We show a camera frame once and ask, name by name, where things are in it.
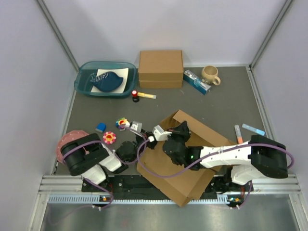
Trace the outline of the brown cardboard box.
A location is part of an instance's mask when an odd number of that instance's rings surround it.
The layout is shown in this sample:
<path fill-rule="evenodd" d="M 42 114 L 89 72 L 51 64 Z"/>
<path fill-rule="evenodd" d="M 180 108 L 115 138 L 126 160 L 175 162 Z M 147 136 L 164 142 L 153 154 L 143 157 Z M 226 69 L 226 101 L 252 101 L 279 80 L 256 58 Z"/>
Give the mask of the brown cardboard box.
<path fill-rule="evenodd" d="M 191 137 L 185 143 L 186 147 L 220 147 L 235 144 L 182 110 L 162 120 L 160 126 L 167 130 L 177 127 L 183 121 L 187 121 L 191 132 Z M 219 171 L 221 167 L 184 170 L 189 165 L 191 156 L 187 153 L 169 156 L 163 150 L 164 145 L 165 143 L 160 141 L 154 149 L 147 148 L 140 157 L 137 171 L 180 207 L 187 205 L 191 200 L 200 199 L 214 172 Z"/>

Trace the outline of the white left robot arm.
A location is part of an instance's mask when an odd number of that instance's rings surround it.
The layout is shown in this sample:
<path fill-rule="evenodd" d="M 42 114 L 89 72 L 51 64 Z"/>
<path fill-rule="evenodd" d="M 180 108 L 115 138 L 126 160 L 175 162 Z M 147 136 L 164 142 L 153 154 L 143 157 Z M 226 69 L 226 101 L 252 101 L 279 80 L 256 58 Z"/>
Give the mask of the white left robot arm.
<path fill-rule="evenodd" d="M 97 190 L 104 191 L 109 186 L 106 170 L 119 174 L 135 163 L 146 147 L 156 145 L 153 133 L 142 130 L 136 133 L 135 141 L 125 141 L 111 150 L 98 134 L 74 130 L 58 141 L 56 156 L 71 176 L 87 178 Z"/>

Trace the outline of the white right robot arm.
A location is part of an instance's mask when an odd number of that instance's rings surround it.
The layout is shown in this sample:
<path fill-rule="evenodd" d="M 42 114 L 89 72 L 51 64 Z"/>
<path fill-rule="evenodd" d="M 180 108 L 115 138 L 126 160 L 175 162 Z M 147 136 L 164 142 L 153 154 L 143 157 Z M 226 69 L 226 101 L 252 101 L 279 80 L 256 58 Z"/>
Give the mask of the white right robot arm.
<path fill-rule="evenodd" d="M 175 165 L 198 171 L 218 166 L 230 166 L 224 179 L 229 190 L 259 178 L 285 179 L 288 177 L 286 147 L 261 135 L 253 135 L 242 144 L 209 147 L 187 146 L 191 137 L 187 122 L 169 129 L 163 152 Z"/>

